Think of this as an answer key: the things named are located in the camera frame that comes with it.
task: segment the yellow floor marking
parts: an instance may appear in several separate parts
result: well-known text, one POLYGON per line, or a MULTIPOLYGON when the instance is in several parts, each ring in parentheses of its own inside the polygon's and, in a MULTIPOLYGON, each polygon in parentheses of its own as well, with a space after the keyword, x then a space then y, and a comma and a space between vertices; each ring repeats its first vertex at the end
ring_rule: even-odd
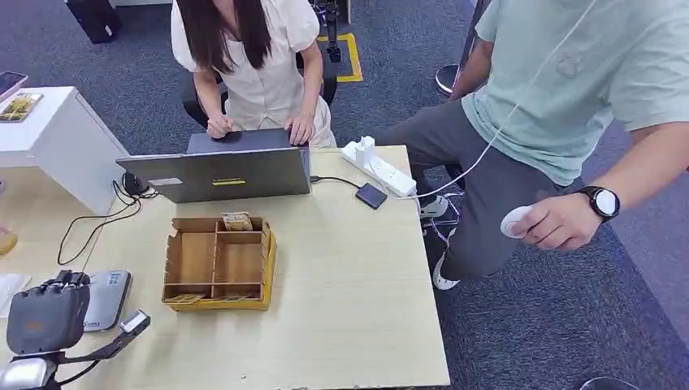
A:
MULTIPOLYGON (((326 42, 327 37, 318 37, 318 41, 326 42)), ((347 42, 347 50, 349 51, 349 61, 352 63, 352 74, 349 76, 337 76, 338 83, 353 83, 356 81, 363 81, 362 65, 359 63, 359 51, 357 50, 357 40, 354 34, 347 33, 337 36, 337 41, 347 42)))

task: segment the long black hair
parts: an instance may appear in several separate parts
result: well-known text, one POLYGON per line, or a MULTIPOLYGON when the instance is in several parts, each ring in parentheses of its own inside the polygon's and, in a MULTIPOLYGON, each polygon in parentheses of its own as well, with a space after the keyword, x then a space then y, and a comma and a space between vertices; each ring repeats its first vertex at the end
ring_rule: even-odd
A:
POLYGON ((239 31, 232 31, 213 0, 177 0, 187 42, 194 62, 203 69, 232 73, 226 33, 232 33, 244 45, 249 63, 261 69, 271 52, 271 35, 261 0, 236 0, 235 19, 239 31))

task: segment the chair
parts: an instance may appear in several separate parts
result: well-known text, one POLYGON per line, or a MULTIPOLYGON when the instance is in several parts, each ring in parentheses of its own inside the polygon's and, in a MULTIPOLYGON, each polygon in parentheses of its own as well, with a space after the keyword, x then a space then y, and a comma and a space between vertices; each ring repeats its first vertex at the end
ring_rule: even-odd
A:
MULTIPOLYGON (((304 61, 301 59, 301 54, 297 53, 297 57, 295 58, 297 61, 297 68, 300 71, 303 71, 304 69, 304 61)), ((220 78, 220 76, 217 76, 216 81, 218 84, 222 83, 223 80, 220 78)), ((336 65, 334 63, 330 63, 327 60, 323 61, 323 91, 321 92, 321 96, 323 96, 323 100, 330 106, 332 104, 332 101, 335 99, 335 92, 337 91, 337 69, 336 65)), ((220 94, 220 107, 223 109, 223 114, 227 114, 225 112, 225 102, 228 99, 228 92, 222 92, 220 94)), ((191 116, 198 124, 200 124, 203 128, 206 128, 208 125, 208 115, 206 115, 205 111, 201 107, 201 103, 198 101, 198 96, 196 94, 196 88, 194 87, 193 83, 193 77, 189 77, 183 84, 182 84, 182 105, 184 106, 184 110, 187 111, 187 114, 191 116)))
MULTIPOLYGON (((435 73, 435 82, 438 85, 440 92, 449 96, 452 93, 452 87, 454 80, 458 72, 461 72, 466 62, 469 60, 471 51, 474 49, 476 43, 476 24, 479 23, 481 16, 486 11, 486 8, 490 4, 490 0, 477 0, 476 8, 474 9, 474 14, 471 17, 471 24, 469 26, 469 31, 466 34, 466 41, 464 43, 464 50, 461 53, 461 59, 458 65, 446 65, 435 73)), ((448 172, 451 180, 455 180, 459 175, 462 174, 462 167, 458 165, 447 165, 445 170, 448 172)), ((457 185, 463 190, 466 188, 464 179, 460 179, 457 185)))

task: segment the power strip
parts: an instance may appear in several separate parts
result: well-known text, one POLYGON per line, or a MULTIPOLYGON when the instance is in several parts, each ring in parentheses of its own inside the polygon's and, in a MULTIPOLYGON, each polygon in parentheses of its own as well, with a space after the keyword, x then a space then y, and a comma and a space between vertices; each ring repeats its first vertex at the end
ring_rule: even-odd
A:
POLYGON ((398 196, 414 195, 416 180, 376 156, 374 147, 375 140, 370 136, 364 136, 359 142, 349 142, 340 152, 345 160, 384 184, 398 196))

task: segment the laptop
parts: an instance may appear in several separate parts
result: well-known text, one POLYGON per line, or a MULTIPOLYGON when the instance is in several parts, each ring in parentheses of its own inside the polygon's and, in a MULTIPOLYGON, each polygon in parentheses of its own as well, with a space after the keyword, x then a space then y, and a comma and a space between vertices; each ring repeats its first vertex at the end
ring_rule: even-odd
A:
POLYGON ((310 192, 308 146, 291 146, 283 129, 241 133, 256 134, 231 133, 232 139, 221 141, 198 134, 203 139, 192 137, 188 147, 197 153, 133 156, 116 162, 174 203, 310 192))

